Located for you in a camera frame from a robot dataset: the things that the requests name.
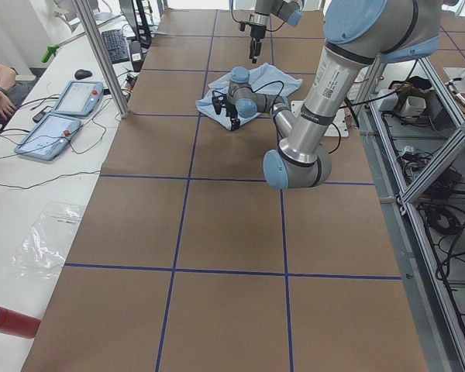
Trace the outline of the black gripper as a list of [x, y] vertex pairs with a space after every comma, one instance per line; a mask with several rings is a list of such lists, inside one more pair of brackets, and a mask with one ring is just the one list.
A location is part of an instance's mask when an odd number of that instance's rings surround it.
[[226, 104], [226, 116], [229, 117], [231, 123], [231, 131], [236, 131], [241, 126], [241, 121], [238, 118], [238, 112], [236, 110], [235, 105]]
[[261, 40], [265, 38], [267, 32], [267, 26], [258, 24], [258, 23], [250, 23], [250, 37], [252, 38], [250, 41], [250, 54], [249, 59], [252, 63], [256, 63], [258, 57], [261, 53], [262, 42]]

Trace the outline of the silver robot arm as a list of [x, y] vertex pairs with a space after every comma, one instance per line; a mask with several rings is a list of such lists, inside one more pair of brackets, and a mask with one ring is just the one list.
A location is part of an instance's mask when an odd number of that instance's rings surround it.
[[332, 1], [325, 13], [325, 45], [313, 85], [298, 115], [283, 98], [253, 92], [250, 72], [235, 67], [226, 100], [239, 116], [269, 112], [282, 135], [263, 158], [267, 183], [276, 189], [311, 188], [330, 175], [321, 140], [360, 70], [376, 58], [385, 64], [417, 60], [439, 45], [441, 1]]
[[254, 13], [249, 20], [251, 37], [249, 58], [253, 64], [257, 62], [257, 58], [260, 56], [262, 40], [267, 32], [269, 17], [273, 15], [289, 26], [296, 26], [301, 20], [304, 6], [304, 0], [256, 1]]

